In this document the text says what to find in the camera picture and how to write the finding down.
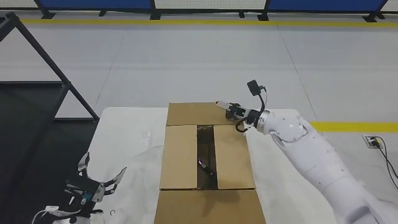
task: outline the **black cable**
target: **black cable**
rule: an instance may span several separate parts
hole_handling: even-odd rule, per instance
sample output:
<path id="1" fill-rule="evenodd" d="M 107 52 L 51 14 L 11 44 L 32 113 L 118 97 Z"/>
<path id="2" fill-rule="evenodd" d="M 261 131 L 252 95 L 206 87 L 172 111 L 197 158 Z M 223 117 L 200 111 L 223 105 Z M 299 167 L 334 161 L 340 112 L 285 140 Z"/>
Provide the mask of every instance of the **black cable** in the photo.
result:
<path id="1" fill-rule="evenodd" d="M 257 127 L 257 123 L 258 123 L 259 120 L 260 120 L 260 116 L 261 116 L 262 112 L 264 112 L 264 110 L 266 109 L 266 104 L 264 103 L 264 100 L 262 99 L 261 94 L 259 94 L 259 97 L 260 97 L 260 100 L 261 100 L 261 109 L 260 109 L 260 112 L 259 112 L 259 116 L 256 118 L 256 120 L 254 120 L 254 126 L 255 126 L 255 127 Z"/>
<path id="2" fill-rule="evenodd" d="M 245 120 L 247 120 L 248 119 L 248 117 L 244 117 L 244 118 L 242 118 L 242 119 L 240 119 L 238 122 L 236 122 L 236 124 L 235 124 L 235 129 L 238 131 L 238 132 L 240 132 L 240 133 L 245 133 L 248 129 L 247 128 L 244 128 L 243 130 L 240 130 L 239 129 L 239 126 L 243 123 L 243 121 L 245 121 Z"/>
<path id="3" fill-rule="evenodd" d="M 384 154 L 384 152 L 381 150 L 380 144 L 379 144 L 377 141 L 372 141 L 372 144 L 375 145 L 375 146 L 379 149 L 379 151 L 381 152 L 381 154 L 382 154 L 382 155 L 384 156 L 384 158 L 386 159 L 388 174 L 390 175 L 390 178 L 391 178 L 391 180 L 392 180 L 392 183 L 393 183 L 393 184 L 395 185 L 395 187 L 398 189 L 398 186 L 397 186 L 396 182 L 394 181 L 394 179 L 393 179 L 392 176 L 391 176 L 390 166 L 391 166 L 391 169 L 392 169 L 392 171 L 393 171 L 393 173 L 394 173 L 394 175 L 395 175 L 395 177 L 396 177 L 397 179 L 398 179 L 398 175 L 397 175 L 397 173 L 396 173 L 396 170 L 394 169 L 394 166 L 392 166 L 392 164 L 390 163 L 390 160 L 388 160 L 388 158 L 387 158 L 387 146 L 386 146 L 386 143 L 384 142 L 384 140 L 383 140 L 382 137 L 376 136 L 375 138 L 379 138 L 379 139 L 383 142 L 384 149 L 386 150 L 386 153 L 385 153 L 385 154 Z"/>
<path id="4" fill-rule="evenodd" d="M 390 163 L 390 160 L 388 160 L 388 158 L 387 158 L 387 146 L 386 146 L 386 142 L 384 142 L 384 139 L 383 139 L 382 137 L 376 136 L 375 138 L 379 138 L 379 139 L 383 142 L 384 148 L 386 149 L 386 155 L 384 155 L 384 153 L 381 151 L 380 145 L 378 145 L 378 146 L 376 145 L 376 147 L 379 148 L 379 150 L 380 150 L 381 153 L 383 154 L 383 156 L 384 156 L 384 158 L 386 159 L 386 161 L 390 164 L 391 169 L 392 169 L 392 172 L 394 173 L 394 176 L 397 177 L 397 179 L 398 179 L 398 175 L 397 175 L 397 173 L 396 173 L 396 170 L 394 169 L 394 166 L 392 166 L 392 164 Z"/>

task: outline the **yellow floor line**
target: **yellow floor line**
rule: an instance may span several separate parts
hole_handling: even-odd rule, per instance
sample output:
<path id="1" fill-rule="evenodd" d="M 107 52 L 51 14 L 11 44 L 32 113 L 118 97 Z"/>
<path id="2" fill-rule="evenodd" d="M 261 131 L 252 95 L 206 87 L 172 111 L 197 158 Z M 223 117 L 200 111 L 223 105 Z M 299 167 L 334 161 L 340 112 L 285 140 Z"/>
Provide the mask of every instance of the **yellow floor line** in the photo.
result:
<path id="1" fill-rule="evenodd" d="M 25 24 L 68 25 L 218 25 L 218 26 L 295 26 L 295 27 L 383 27 L 398 28 L 398 22 L 318 22 L 318 21 L 231 21 L 231 20 L 139 20 L 139 19 L 21 19 Z"/>
<path id="2" fill-rule="evenodd" d="M 325 133 L 398 133 L 398 123 L 372 122 L 311 122 Z"/>

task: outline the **power outlet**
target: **power outlet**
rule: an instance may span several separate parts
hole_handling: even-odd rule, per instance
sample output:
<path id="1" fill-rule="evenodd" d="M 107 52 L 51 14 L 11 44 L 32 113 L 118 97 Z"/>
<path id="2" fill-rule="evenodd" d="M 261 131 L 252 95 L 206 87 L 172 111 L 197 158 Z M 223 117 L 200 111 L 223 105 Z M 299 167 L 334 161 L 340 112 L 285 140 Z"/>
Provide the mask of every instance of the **power outlet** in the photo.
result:
<path id="1" fill-rule="evenodd" d="M 367 134 L 363 134 L 362 137 L 369 149 L 377 149 L 377 146 L 374 146 L 372 144 L 372 141 L 374 140 L 376 140 L 380 144 L 380 149 L 383 149 L 383 143 L 378 137 Z"/>

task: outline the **white cable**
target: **white cable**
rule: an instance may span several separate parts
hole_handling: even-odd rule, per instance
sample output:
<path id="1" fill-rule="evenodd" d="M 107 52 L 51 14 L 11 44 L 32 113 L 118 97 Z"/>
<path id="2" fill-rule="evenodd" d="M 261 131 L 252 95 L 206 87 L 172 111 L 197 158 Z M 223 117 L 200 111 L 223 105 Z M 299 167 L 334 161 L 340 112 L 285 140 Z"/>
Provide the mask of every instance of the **white cable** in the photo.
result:
<path id="1" fill-rule="evenodd" d="M 74 215 L 74 214 L 80 212 L 80 210 L 79 210 L 79 211 L 75 211 L 75 212 L 66 212 L 66 211 L 61 211 L 61 210 L 43 209 L 43 210 L 40 210 L 39 212 L 37 212 L 37 213 L 35 214 L 35 216 L 33 217 L 33 220 L 32 220 L 32 224 L 34 224 L 34 222 L 35 222 L 37 216 L 38 216 L 40 213 L 44 213 L 44 214 L 46 214 L 46 213 L 52 213 L 52 215 L 55 215 L 55 216 L 58 216 L 58 217 L 65 217 L 65 216 L 67 216 L 67 215 Z"/>
<path id="2" fill-rule="evenodd" d="M 35 217 L 33 217 L 32 224 L 34 224 L 34 222 L 35 222 L 37 216 L 38 216 L 40 213 L 43 213 L 43 212 L 47 213 L 48 210 L 43 209 L 43 210 L 40 210 L 39 212 L 37 212 L 37 213 L 35 214 Z"/>

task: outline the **box flap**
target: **box flap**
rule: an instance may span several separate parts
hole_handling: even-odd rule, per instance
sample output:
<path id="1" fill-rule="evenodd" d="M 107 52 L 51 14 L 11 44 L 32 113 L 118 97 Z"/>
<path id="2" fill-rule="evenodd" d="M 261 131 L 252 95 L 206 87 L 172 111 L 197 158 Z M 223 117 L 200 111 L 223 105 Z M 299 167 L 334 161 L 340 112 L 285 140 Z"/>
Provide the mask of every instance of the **box flap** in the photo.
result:
<path id="1" fill-rule="evenodd" d="M 254 189 L 246 137 L 234 126 L 214 126 L 219 189 Z"/>
<path id="2" fill-rule="evenodd" d="M 167 126 L 162 158 L 161 189 L 197 187 L 197 126 Z"/>
<path id="3" fill-rule="evenodd" d="M 256 190 L 161 191 L 155 224 L 265 224 Z"/>
<path id="4" fill-rule="evenodd" d="M 170 103 L 167 126 L 231 124 L 216 103 Z"/>

